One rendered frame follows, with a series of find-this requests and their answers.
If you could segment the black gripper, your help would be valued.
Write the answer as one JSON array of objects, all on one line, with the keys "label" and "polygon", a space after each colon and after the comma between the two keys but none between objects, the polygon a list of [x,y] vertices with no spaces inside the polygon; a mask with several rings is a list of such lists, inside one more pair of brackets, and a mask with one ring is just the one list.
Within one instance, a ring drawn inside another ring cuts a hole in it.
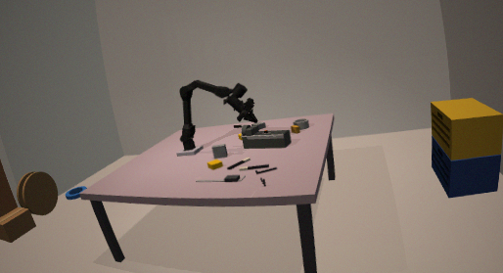
[{"label": "black gripper", "polygon": [[240,104],[243,104],[243,101],[239,100],[235,104],[235,106],[233,107],[234,111],[237,111],[239,113],[239,115],[237,116],[237,120],[241,121],[244,118],[244,120],[248,120],[248,121],[257,123],[258,120],[256,119],[256,117],[254,116],[254,114],[252,112],[252,110],[253,110],[252,108],[254,107],[254,105],[251,105],[248,108],[246,108],[246,110],[243,110],[242,107],[240,106]]}]

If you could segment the dark grey hollow cylinder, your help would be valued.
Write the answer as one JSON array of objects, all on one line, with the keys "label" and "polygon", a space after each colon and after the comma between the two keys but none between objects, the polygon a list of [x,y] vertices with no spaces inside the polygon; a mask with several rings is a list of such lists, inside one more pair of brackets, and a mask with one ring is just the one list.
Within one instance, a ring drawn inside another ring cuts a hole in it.
[{"label": "dark grey hollow cylinder", "polygon": [[308,118],[300,118],[294,120],[294,125],[299,126],[299,130],[306,129],[309,127]]}]

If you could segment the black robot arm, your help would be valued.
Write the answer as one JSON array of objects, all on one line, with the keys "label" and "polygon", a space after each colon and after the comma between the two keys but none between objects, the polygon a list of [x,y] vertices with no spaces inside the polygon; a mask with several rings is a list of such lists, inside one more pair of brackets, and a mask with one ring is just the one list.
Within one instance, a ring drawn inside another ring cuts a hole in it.
[{"label": "black robot arm", "polygon": [[[193,90],[199,87],[205,91],[211,92],[215,94],[217,97],[224,98],[232,93],[232,95],[228,96],[223,100],[223,105],[228,103],[232,108],[239,101],[238,98],[242,98],[242,96],[247,92],[247,88],[239,83],[236,84],[234,89],[229,89],[223,86],[215,86],[206,82],[201,82],[199,80],[195,80],[187,86],[183,86],[180,88],[179,92],[181,95],[182,103],[183,103],[183,115],[184,115],[184,125],[182,128],[182,135],[180,137],[180,142],[183,143],[184,150],[194,150],[195,143],[192,138],[194,138],[194,134],[196,132],[195,125],[191,122],[191,98],[193,95]],[[253,105],[253,98],[248,98],[246,102],[240,104],[243,110],[246,110],[249,106]]]}]

